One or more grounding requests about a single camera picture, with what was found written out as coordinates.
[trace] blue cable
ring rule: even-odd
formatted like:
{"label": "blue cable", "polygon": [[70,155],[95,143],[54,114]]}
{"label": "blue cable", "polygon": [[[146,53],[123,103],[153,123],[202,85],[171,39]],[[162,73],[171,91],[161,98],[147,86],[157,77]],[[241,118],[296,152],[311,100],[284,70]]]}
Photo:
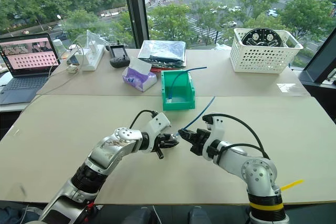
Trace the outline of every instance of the blue cable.
{"label": "blue cable", "polygon": [[175,77],[175,79],[173,80],[173,83],[172,83],[172,85],[171,85],[171,87],[170,87],[170,92],[169,92],[169,95],[168,95],[168,99],[170,99],[170,100],[172,99],[172,97],[173,97],[173,86],[174,86],[174,83],[175,83],[176,79],[177,79],[180,75],[182,75],[182,74],[184,74],[184,73],[187,73],[187,72],[189,72],[189,71],[192,71],[192,70],[204,69],[204,68],[207,68],[207,67],[191,68],[191,69],[187,69],[187,70],[184,70],[183,72],[179,73],[179,74]]}
{"label": "blue cable", "polygon": [[183,129],[185,130],[186,128],[188,128],[190,125],[192,125],[197,119],[200,118],[201,115],[203,115],[203,113],[207,110],[207,108],[209,108],[209,106],[211,105],[211,103],[214,101],[215,97],[212,97],[211,101],[208,103],[208,105],[204,108],[204,110],[194,119],[192,120],[186,127],[184,127]]}

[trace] window frame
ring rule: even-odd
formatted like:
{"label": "window frame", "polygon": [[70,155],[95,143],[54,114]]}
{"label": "window frame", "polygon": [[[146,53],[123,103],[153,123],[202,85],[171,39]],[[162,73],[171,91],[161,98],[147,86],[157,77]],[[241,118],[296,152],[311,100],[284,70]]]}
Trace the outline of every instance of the window frame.
{"label": "window frame", "polygon": [[[135,46],[140,48],[143,41],[149,39],[149,30],[145,0],[127,0]],[[299,75],[304,82],[322,83],[328,74],[336,68],[336,28],[323,43],[319,51],[310,60]]]}

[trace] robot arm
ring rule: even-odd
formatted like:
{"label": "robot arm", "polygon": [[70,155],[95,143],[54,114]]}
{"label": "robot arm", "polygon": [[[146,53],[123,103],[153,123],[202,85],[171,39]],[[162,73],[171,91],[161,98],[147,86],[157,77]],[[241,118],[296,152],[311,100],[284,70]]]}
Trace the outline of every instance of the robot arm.
{"label": "robot arm", "polygon": [[106,178],[122,158],[137,151],[157,152],[178,144],[171,134],[161,134],[170,126],[163,114],[155,113],[143,131],[117,128],[93,148],[75,175],[68,179],[60,191],[46,206],[39,221],[47,224],[82,223],[97,197]]}
{"label": "robot arm", "polygon": [[212,160],[220,168],[246,182],[251,208],[250,219],[253,224],[289,223],[282,204],[281,190],[275,183],[277,169],[274,163],[264,157],[249,156],[237,146],[222,152],[223,148],[232,145],[223,141],[223,117],[210,114],[202,118],[210,131],[178,131],[181,138],[193,145],[191,152],[208,161]]}

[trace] black remote controller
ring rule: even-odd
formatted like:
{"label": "black remote controller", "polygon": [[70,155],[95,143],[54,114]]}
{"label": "black remote controller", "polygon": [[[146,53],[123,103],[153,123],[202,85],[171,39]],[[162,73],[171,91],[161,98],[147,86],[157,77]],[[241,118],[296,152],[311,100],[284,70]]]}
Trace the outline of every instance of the black remote controller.
{"label": "black remote controller", "polygon": [[124,45],[120,45],[119,41],[117,45],[106,46],[106,49],[111,53],[110,64],[114,68],[127,67],[130,64]]}

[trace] white charger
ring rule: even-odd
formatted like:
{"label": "white charger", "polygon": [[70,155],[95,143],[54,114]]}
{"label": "white charger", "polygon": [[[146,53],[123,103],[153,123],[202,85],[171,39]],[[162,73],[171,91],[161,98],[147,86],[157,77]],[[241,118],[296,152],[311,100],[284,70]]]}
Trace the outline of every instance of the white charger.
{"label": "white charger", "polygon": [[77,73],[79,71],[79,67],[76,66],[75,64],[70,64],[68,67],[67,67],[67,72],[68,73]]}

